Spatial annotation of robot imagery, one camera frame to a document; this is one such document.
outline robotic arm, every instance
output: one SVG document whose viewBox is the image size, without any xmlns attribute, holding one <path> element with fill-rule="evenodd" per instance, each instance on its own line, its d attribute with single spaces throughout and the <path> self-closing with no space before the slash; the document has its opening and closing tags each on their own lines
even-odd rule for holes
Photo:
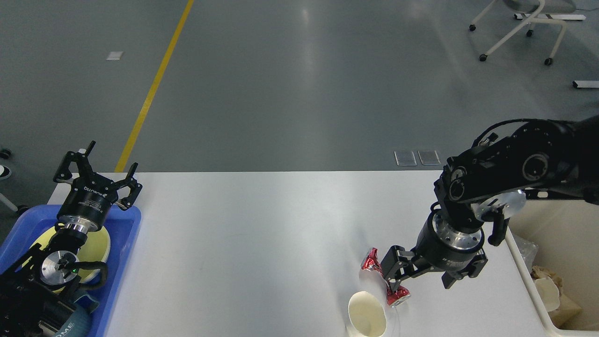
<svg viewBox="0 0 599 337">
<path fill-rule="evenodd" d="M 117 182 L 93 171 L 88 161 L 95 142 L 86 150 L 69 151 L 56 171 L 55 182 L 71 190 L 56 215 L 56 233 L 49 244 L 39 243 L 0 274 L 0 336 L 85 336 L 91 325 L 89 313 L 76 301 L 83 291 L 104 286 L 109 268 L 101 261 L 80 261 L 79 250 L 87 234 L 99 231 L 113 204 L 129 209 L 142 189 L 133 177 L 137 163 Z M 72 179 L 75 163 L 79 177 Z M 119 199 L 118 190 L 128 187 Z M 81 284 L 82 269 L 99 270 L 95 284 Z"/>
<path fill-rule="evenodd" d="M 485 138 L 494 128 L 512 122 L 527 123 L 499 141 L 494 133 Z M 487 262 L 483 223 L 493 222 L 488 242 L 498 246 L 505 239 L 509 218 L 526 202 L 523 189 L 599 204 L 597 144 L 599 116 L 581 122 L 519 119 L 493 125 L 470 149 L 447 159 L 434 182 L 437 202 L 416 246 L 410 251 L 392 246 L 380 264 L 373 248 L 362 268 L 381 273 L 391 306 L 409 297 L 400 285 L 407 278 L 444 272 L 443 285 L 450 288 L 465 276 L 478 276 Z"/>
</svg>

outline blue plastic tray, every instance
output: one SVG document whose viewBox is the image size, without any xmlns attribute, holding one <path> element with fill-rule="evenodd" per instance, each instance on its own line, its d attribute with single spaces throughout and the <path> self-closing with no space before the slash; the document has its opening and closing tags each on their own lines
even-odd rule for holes
<svg viewBox="0 0 599 337">
<path fill-rule="evenodd" d="M 15 223 L 8 237 L 0 247 L 0 273 L 13 264 L 42 233 L 53 227 L 56 214 L 61 205 L 39 205 L 25 212 Z M 135 244 L 139 232 L 141 212 L 137 207 L 126 211 L 113 206 L 108 213 L 104 227 L 110 234 L 110 253 L 108 254 L 108 278 L 106 284 L 89 293 L 100 301 L 100 305 L 91 315 L 92 326 L 88 337 L 103 337 L 120 282 L 125 271 L 129 253 Z"/>
</svg>

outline crumpled paper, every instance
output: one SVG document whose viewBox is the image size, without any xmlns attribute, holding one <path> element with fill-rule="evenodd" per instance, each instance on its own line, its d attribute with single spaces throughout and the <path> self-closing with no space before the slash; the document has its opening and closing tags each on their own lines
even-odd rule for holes
<svg viewBox="0 0 599 337">
<path fill-rule="evenodd" d="M 555 272 L 545 267 L 533 266 L 533 272 L 530 273 L 530 276 L 533 278 L 533 280 L 539 278 L 550 278 L 558 287 L 560 302 L 559 308 L 548 312 L 549 318 L 551 318 L 553 325 L 559 328 L 569 319 L 582 311 L 582 308 L 578 304 L 564 294 L 564 280 Z"/>
</svg>

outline epoxy floor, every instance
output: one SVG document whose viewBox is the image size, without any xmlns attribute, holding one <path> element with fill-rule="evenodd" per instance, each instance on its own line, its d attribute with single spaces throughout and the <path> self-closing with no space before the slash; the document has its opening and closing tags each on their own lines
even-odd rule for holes
<svg viewBox="0 0 599 337">
<path fill-rule="evenodd" d="M 0 192 L 45 203 L 68 150 L 114 171 L 187 1 L 0 3 Z M 577 0 L 579 8 L 599 7 Z M 599 11 L 557 36 L 538 25 L 486 62 L 518 24 L 463 1 L 196 0 L 131 156 L 139 171 L 331 171 L 398 167 L 395 150 L 469 147 L 511 118 L 598 113 Z M 105 61 L 124 51 L 120 61 Z M 512 129 L 502 129 L 509 133 Z M 0 205 L 0 240 L 16 220 Z"/>
</svg>

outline paper cup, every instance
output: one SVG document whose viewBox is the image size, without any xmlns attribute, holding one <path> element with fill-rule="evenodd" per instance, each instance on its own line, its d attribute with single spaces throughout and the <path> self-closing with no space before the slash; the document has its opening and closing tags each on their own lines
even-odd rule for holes
<svg viewBox="0 0 599 337">
<path fill-rule="evenodd" d="M 559 289 L 550 278 L 540 278 L 534 280 L 534 286 L 541 296 L 543 305 L 547 312 L 559 308 Z"/>
<path fill-rule="evenodd" d="M 385 311 L 380 302 L 367 291 L 355 293 L 347 306 L 351 337 L 380 337 L 387 329 Z"/>
</svg>

